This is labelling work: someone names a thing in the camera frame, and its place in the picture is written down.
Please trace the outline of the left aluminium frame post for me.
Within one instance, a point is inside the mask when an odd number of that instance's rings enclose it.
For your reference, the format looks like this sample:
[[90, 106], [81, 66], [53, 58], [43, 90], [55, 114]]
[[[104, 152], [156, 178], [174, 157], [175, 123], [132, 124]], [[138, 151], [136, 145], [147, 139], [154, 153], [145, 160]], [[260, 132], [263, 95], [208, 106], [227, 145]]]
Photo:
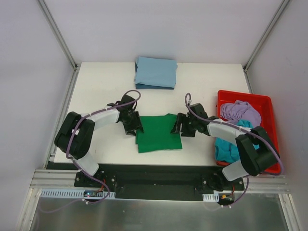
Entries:
[[65, 39], [64, 39], [64, 37], [63, 37], [55, 19], [54, 19], [50, 9], [49, 9], [46, 1], [45, 0], [37, 0], [36, 2], [38, 4], [39, 8], [41, 9], [41, 11], [42, 11], [47, 23], [48, 23], [53, 35], [55, 36], [62, 52], [64, 53], [66, 59], [68, 60], [70, 66], [73, 68], [74, 71], [78, 70], [78, 67], [79, 67], [78, 63], [75, 61], [75, 59], [74, 59], [74, 57], [73, 57], [73, 55], [72, 55], [72, 53], [71, 53], [71, 51], [70, 51], [70, 49], [69, 49], [69, 47], [66, 43], [66, 41], [65, 41]]

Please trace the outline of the aluminium frame post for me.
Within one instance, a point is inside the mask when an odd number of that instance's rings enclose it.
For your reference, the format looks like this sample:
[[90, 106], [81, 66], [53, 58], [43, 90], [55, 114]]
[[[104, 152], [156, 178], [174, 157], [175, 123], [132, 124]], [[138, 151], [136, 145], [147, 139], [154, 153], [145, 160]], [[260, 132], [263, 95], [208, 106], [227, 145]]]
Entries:
[[262, 33], [260, 39], [258, 40], [255, 48], [253, 49], [251, 55], [249, 56], [246, 64], [243, 66], [243, 70], [246, 73], [250, 66], [252, 65], [253, 61], [257, 57], [258, 53], [260, 52], [261, 48], [263, 47], [266, 40], [269, 38], [272, 30], [277, 25], [278, 21], [282, 17], [283, 13], [286, 11], [287, 7], [291, 3], [291, 0], [282, 0], [275, 11], [273, 17], [269, 21], [269, 24], [267, 25], [265, 31]]
[[63, 37], [55, 19], [54, 19], [50, 9], [49, 9], [46, 1], [45, 0], [37, 0], [36, 2], [38, 4], [39, 8], [41, 9], [41, 11], [42, 11], [47, 23], [48, 23], [53, 35], [55, 36], [62, 52], [64, 53], [66, 59], [68, 60], [70, 66], [73, 68], [74, 71], [78, 70], [78, 67], [79, 67], [78, 63], [75, 61], [75, 59], [74, 59], [74, 57], [73, 57], [73, 55], [72, 55], [72, 53], [71, 53], [71, 51], [70, 51], [70, 49], [69, 49], [69, 47], [66, 43], [66, 41], [65, 41], [65, 39], [64, 39], [64, 37]]

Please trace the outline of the teal crumpled t-shirt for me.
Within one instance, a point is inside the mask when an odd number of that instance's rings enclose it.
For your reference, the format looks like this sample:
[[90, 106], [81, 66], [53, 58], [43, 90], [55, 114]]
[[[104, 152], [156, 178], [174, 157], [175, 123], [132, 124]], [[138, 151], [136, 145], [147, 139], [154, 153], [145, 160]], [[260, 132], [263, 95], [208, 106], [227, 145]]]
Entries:
[[[241, 126], [244, 128], [255, 128], [261, 124], [262, 119], [254, 119], [253, 121], [240, 119], [239, 121], [227, 120], [227, 122]], [[215, 140], [215, 159], [217, 161], [225, 161], [228, 163], [234, 163], [240, 160], [238, 148], [232, 143], [216, 138]]]

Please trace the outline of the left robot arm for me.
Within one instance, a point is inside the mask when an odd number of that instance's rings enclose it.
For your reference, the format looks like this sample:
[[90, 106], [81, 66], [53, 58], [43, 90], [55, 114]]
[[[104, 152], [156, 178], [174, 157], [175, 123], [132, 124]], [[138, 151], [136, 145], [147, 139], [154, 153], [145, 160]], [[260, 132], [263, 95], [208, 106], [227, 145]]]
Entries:
[[119, 101], [91, 113], [82, 115], [69, 112], [57, 132], [55, 146], [86, 174], [85, 182], [91, 187], [99, 186], [102, 181], [98, 173], [99, 164], [90, 154], [94, 132], [115, 123], [123, 125], [126, 135], [135, 136], [137, 131], [144, 132], [139, 112], [136, 111], [141, 94], [135, 99], [129, 96], [130, 92], [133, 91], [127, 91]]

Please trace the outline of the green t-shirt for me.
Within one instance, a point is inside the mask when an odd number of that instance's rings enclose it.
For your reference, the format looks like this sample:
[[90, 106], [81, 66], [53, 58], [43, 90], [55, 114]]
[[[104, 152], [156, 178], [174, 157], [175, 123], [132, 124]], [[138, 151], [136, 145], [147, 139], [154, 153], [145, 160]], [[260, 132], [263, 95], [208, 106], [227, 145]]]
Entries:
[[137, 130], [135, 139], [138, 153], [181, 150], [180, 135], [171, 133], [176, 119], [177, 116], [174, 114], [141, 116], [143, 131]]

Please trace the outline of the right aluminium frame post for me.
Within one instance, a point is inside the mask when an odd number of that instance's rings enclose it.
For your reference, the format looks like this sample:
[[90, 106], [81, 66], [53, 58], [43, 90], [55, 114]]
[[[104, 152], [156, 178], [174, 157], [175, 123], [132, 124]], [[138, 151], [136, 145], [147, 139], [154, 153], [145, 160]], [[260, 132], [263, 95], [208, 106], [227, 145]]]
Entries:
[[269, 38], [272, 30], [277, 25], [278, 21], [282, 17], [283, 13], [286, 11], [287, 7], [291, 3], [291, 0], [282, 0], [275, 11], [273, 17], [269, 21], [269, 24], [267, 25], [265, 31], [262, 33], [260, 39], [258, 40], [255, 48], [253, 49], [251, 55], [249, 56], [246, 64], [243, 66], [243, 70], [246, 73], [250, 66], [252, 65], [253, 61], [257, 57], [258, 53], [260, 52], [261, 48], [263, 47], [266, 40]]

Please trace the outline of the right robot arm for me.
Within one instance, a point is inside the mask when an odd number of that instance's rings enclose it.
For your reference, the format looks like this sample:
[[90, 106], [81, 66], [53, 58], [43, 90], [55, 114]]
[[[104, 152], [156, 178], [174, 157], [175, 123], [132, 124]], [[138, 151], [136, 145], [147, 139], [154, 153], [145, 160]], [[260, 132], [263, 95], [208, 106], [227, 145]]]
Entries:
[[243, 128], [216, 116], [208, 117], [200, 103], [186, 106], [188, 113], [177, 114], [172, 134], [194, 137], [199, 132], [221, 138], [238, 149], [239, 160], [223, 167], [221, 175], [217, 177], [217, 186], [220, 189], [227, 190], [238, 178], [257, 176], [276, 163], [282, 164], [275, 145], [262, 127]]

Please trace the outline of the lavender crumpled t-shirt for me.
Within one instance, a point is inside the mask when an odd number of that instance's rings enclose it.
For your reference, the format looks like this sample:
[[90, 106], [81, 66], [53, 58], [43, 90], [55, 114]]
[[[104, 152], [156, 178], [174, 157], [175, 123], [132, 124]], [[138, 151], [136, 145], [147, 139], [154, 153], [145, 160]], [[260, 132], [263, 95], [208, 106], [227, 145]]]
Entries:
[[245, 120], [254, 128], [262, 122], [260, 113], [249, 102], [236, 100], [234, 103], [224, 103], [220, 106], [219, 112], [223, 119], [233, 124]]

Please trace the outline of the red plastic bin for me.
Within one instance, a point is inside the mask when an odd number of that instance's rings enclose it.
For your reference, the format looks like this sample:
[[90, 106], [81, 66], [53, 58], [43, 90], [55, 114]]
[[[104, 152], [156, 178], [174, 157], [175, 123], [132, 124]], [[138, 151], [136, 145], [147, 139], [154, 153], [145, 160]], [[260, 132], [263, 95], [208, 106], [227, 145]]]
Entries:
[[[236, 100], [240, 100], [243, 102], [249, 102], [260, 113], [262, 122], [261, 122], [261, 125], [259, 126], [262, 127], [267, 132], [272, 143], [275, 145], [275, 148], [278, 151], [276, 127], [275, 127], [274, 113], [273, 113], [271, 99], [268, 96], [219, 90], [218, 91], [218, 104], [217, 104], [218, 117], [223, 119], [220, 116], [220, 112], [219, 112], [220, 106], [222, 104], [234, 103]], [[222, 166], [227, 166], [230, 164], [225, 161], [216, 161], [216, 163]], [[276, 163], [272, 167], [265, 170], [264, 173], [280, 175], [282, 173], [281, 165]]]

